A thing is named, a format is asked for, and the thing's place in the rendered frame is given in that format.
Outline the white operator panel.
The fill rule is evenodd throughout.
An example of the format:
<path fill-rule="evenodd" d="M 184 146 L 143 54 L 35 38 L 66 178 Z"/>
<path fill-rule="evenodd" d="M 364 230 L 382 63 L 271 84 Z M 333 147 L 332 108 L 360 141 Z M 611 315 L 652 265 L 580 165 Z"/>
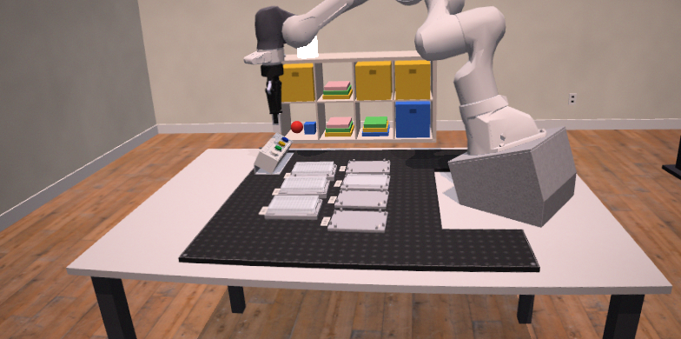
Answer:
<path fill-rule="evenodd" d="M 292 142 L 285 136 L 275 133 L 264 147 L 259 147 L 261 150 L 254 162 L 255 175 L 279 175 L 294 154 L 288 153 Z"/>

